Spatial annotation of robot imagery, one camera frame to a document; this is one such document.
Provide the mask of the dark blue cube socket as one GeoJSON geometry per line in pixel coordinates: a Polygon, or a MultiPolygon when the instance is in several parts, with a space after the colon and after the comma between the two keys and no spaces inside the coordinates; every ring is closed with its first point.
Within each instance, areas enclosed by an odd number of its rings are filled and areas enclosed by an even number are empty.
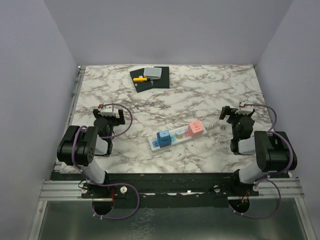
{"type": "Polygon", "coordinates": [[[158,132],[156,137],[160,148],[165,148],[172,144],[171,135],[168,130],[158,132]]]}

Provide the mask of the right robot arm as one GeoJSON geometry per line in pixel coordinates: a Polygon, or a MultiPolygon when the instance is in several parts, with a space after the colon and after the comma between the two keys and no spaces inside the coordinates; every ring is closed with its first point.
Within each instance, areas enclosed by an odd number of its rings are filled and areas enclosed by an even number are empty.
{"type": "Polygon", "coordinates": [[[272,107],[244,102],[239,104],[239,108],[226,105],[222,107],[219,119],[224,120],[225,117],[228,117],[226,122],[231,125],[231,152],[234,155],[255,156],[255,161],[234,172],[236,179],[229,184],[234,195],[240,196],[246,192],[248,184],[258,185],[264,179],[285,174],[297,167],[297,156],[287,134],[274,130],[278,116],[272,107]],[[254,131],[252,116],[255,107],[273,112],[274,121],[269,130],[254,131]]]}

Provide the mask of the white multicolour power strip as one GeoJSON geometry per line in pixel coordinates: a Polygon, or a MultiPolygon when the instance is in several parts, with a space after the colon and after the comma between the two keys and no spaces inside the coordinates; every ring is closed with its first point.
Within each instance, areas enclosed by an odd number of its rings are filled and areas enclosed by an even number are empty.
{"type": "Polygon", "coordinates": [[[204,132],[203,132],[202,135],[199,135],[197,137],[191,137],[189,135],[188,126],[187,125],[182,126],[182,127],[178,127],[178,128],[172,129],[172,130],[168,130],[168,131],[169,131],[170,136],[171,136],[171,145],[167,146],[167,147],[163,147],[163,148],[159,147],[158,141],[157,141],[157,134],[148,137],[148,148],[152,152],[157,152],[157,151],[160,151],[160,150],[171,148],[173,146],[177,146],[177,145],[181,145],[181,144],[193,141],[195,139],[204,137],[208,133],[208,131],[206,129],[204,129],[204,132]],[[175,137],[175,131],[178,130],[178,129],[184,129],[185,130],[184,138],[176,138],[175,137]]]}

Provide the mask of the white plug adapter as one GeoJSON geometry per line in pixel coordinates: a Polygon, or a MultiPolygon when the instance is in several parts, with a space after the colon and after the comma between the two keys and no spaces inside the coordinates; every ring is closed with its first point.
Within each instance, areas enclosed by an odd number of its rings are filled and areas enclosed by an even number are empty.
{"type": "Polygon", "coordinates": [[[175,137],[177,139],[182,139],[182,138],[184,138],[184,136],[185,136],[185,130],[183,128],[177,129],[175,131],[175,137]]]}

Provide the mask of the pink cube socket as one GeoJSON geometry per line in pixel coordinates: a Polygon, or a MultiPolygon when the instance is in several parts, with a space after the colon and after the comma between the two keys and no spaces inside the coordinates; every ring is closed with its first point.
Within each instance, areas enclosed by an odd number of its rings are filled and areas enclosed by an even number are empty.
{"type": "Polygon", "coordinates": [[[200,120],[196,120],[188,124],[187,131],[192,138],[201,136],[204,130],[205,130],[205,127],[200,120]]]}

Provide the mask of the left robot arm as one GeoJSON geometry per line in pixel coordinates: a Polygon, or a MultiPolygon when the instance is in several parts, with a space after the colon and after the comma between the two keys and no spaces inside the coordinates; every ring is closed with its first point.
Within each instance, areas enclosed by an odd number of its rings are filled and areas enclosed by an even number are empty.
{"type": "Polygon", "coordinates": [[[113,106],[93,110],[93,125],[87,128],[70,125],[57,148],[57,159],[85,175],[97,196],[106,197],[111,190],[108,173],[95,160],[112,153],[114,128],[126,123],[124,111],[113,106]]]}

